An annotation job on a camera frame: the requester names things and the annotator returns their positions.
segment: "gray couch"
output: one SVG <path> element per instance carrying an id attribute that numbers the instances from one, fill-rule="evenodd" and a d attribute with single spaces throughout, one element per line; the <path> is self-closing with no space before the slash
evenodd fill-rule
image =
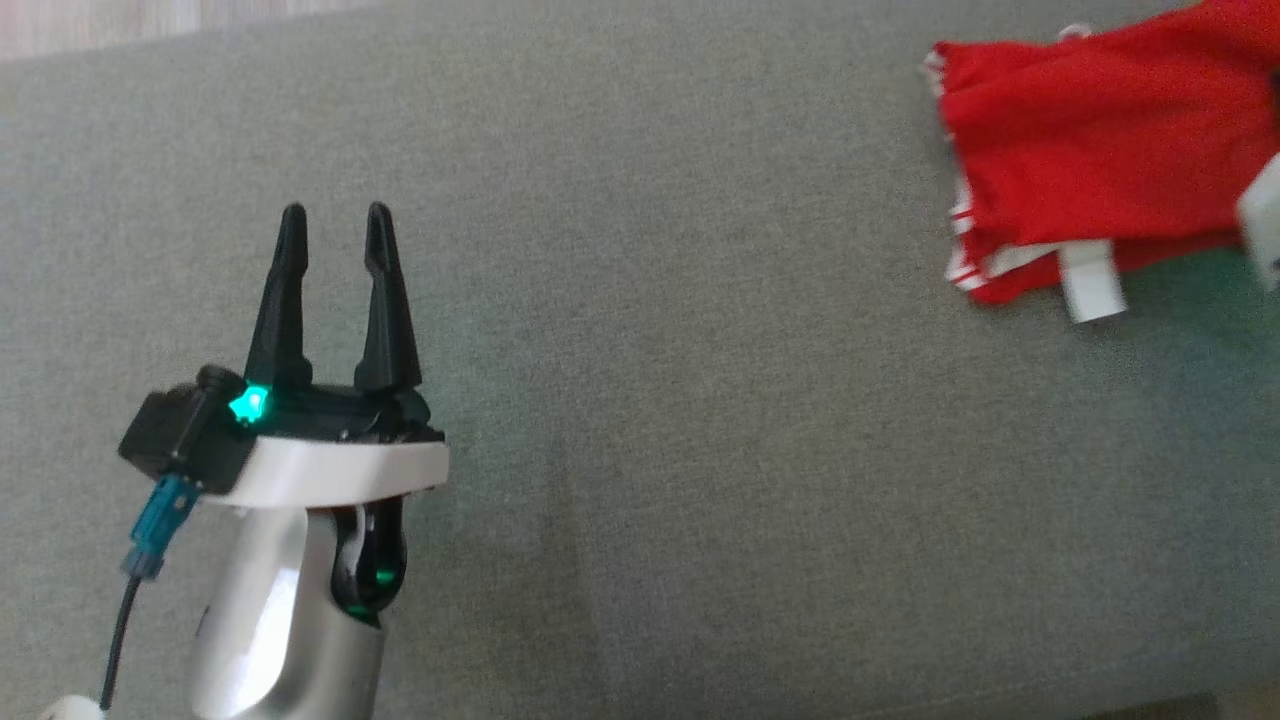
<path id="1" fill-rule="evenodd" d="M 1280 305 L 970 306 L 916 72 L 1172 1 L 451 0 L 0 68 L 0 715 L 92 693 L 150 388 L 239 366 L 279 213 L 348 377 L 396 213 L 451 487 L 408 506 L 380 719 L 1076 717 L 1280 670 Z M 227 542 L 140 600 L 183 716 Z"/>

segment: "red cloth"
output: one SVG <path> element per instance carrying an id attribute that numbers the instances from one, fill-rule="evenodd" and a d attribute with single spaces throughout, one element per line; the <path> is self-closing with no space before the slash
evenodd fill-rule
<path id="1" fill-rule="evenodd" d="M 1056 45 L 936 54 L 975 268 L 1002 247 L 1073 240 L 1114 240 L 1121 270 L 1236 243 L 1235 202 L 1280 154 L 1280 0 L 1206 0 Z M 970 292 L 987 302 L 1060 282 L 1052 255 L 983 279 Z"/>

